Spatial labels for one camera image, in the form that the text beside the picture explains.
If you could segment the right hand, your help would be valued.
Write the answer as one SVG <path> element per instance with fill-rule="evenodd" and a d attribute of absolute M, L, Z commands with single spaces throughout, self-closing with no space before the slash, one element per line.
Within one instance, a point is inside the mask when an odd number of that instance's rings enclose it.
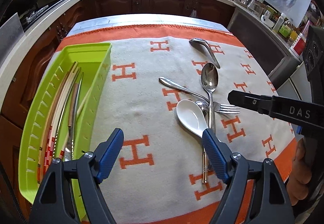
<path fill-rule="evenodd" d="M 298 201 L 305 199 L 309 193 L 307 184 L 311 180 L 310 167 L 304 162 L 305 146 L 303 139 L 300 139 L 297 146 L 295 157 L 292 162 L 292 171 L 287 183 L 287 192 L 292 206 Z"/>

